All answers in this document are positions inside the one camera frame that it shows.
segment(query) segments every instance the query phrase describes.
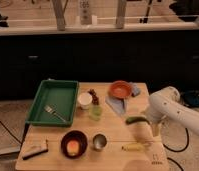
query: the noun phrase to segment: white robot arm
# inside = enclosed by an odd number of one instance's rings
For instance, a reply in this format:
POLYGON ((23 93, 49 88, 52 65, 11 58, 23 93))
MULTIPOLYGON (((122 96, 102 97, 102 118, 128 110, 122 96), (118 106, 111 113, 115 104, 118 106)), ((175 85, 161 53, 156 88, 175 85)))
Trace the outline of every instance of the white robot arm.
POLYGON ((164 116, 180 122, 184 127, 199 135, 199 112, 178 103, 180 94, 174 87, 166 87, 149 96, 149 107, 146 110, 147 119, 157 124, 164 116))

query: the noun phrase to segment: black cabinet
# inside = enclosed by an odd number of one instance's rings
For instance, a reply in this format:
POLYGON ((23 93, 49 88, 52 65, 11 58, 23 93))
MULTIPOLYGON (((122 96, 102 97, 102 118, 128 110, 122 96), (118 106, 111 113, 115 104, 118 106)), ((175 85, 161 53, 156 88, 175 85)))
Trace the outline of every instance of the black cabinet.
POLYGON ((0 99, 48 78, 199 89, 199 30, 0 36, 0 99))

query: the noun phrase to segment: small bowl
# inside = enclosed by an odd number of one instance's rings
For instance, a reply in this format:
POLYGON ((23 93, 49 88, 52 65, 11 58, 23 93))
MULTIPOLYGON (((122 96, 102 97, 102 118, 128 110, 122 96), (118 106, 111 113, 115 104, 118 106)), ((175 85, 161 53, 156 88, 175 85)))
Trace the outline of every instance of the small bowl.
POLYGON ((61 141, 61 150, 65 154, 66 157, 74 159, 74 158, 80 157, 86 151, 87 145, 88 145, 88 140, 87 140, 86 135, 81 131, 73 130, 73 131, 68 132, 63 137, 61 141), (67 151, 67 144, 71 140, 78 141, 79 143, 79 152, 77 155, 74 155, 74 156, 71 156, 67 151))
POLYGON ((132 94, 132 87, 126 81, 115 81, 109 88, 109 94, 119 99, 125 99, 132 94))
POLYGON ((107 139, 103 134, 97 134, 93 138, 93 147, 95 150, 102 150, 107 144, 107 139))

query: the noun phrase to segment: wooden table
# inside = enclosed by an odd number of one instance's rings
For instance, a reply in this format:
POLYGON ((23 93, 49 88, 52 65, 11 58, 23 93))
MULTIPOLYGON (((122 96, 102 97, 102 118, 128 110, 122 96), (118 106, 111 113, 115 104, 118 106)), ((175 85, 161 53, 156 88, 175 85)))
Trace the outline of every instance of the wooden table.
POLYGON ((80 83, 79 92, 94 89, 100 100, 103 112, 100 121, 90 119, 88 110, 77 106, 74 121, 70 128, 30 126, 20 151, 16 170, 66 170, 66 171, 168 171, 169 166, 160 137, 153 137, 150 126, 145 122, 126 125, 125 118, 140 115, 148 105, 146 84, 137 83, 140 95, 127 100, 127 112, 117 115, 105 103, 110 83, 80 83), (80 130, 88 137, 86 152, 78 159, 66 158, 60 148, 62 137, 71 130, 80 130), (108 143, 102 151, 92 149, 92 138, 102 133, 108 143), (22 153, 35 143, 48 140, 47 153, 28 160, 22 153), (151 142, 146 151, 124 151, 122 146, 134 141, 151 142))

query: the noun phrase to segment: fork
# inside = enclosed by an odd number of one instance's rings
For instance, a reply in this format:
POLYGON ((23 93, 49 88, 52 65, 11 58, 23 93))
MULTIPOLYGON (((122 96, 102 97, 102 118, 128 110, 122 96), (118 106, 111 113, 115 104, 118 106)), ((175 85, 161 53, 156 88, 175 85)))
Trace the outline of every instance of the fork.
POLYGON ((46 112, 48 112, 48 113, 50 113, 50 114, 52 114, 52 115, 58 117, 58 118, 59 118, 60 120, 62 120, 64 123, 67 123, 67 121, 66 121, 62 116, 60 116, 51 106, 46 105, 46 106, 44 107, 44 110, 45 110, 46 112))

